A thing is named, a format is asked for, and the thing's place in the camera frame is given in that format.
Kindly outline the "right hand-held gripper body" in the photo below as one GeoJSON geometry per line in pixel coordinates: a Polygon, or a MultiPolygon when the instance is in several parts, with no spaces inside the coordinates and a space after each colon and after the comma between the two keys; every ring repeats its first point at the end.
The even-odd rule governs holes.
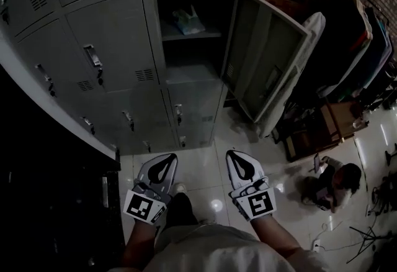
{"type": "Polygon", "coordinates": [[[269,186],[267,176],[233,190],[229,197],[248,222],[277,210],[274,189],[269,186]]]}

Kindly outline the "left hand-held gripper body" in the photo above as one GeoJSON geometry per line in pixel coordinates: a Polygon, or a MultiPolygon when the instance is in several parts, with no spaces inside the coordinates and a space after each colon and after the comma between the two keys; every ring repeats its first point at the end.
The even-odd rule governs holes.
{"type": "Polygon", "coordinates": [[[141,222],[154,225],[167,210],[171,196],[137,182],[127,191],[123,213],[141,222]]]}

